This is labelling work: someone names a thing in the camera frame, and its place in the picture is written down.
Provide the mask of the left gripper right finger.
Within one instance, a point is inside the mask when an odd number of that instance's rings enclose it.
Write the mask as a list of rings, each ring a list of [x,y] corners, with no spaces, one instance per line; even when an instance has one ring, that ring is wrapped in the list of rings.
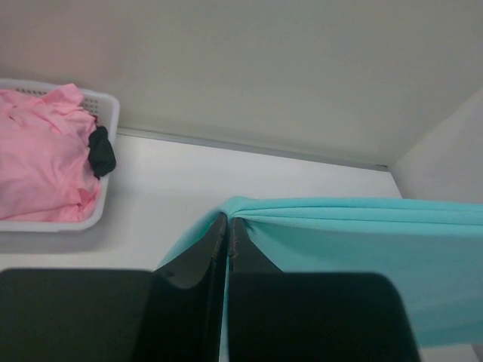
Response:
[[[231,361],[420,360],[401,297],[386,277],[282,271],[239,218],[229,248]]]

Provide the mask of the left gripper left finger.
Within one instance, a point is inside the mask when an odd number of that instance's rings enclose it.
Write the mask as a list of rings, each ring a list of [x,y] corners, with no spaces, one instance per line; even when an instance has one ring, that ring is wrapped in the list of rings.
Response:
[[[155,271],[11,268],[1,273],[3,361],[216,361],[224,214]]]

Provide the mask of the teal t shirt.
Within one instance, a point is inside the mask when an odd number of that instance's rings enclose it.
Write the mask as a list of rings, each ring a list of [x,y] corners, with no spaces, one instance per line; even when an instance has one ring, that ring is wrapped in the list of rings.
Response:
[[[375,198],[220,205],[285,272],[377,272],[391,280],[424,348],[482,340],[482,207]]]

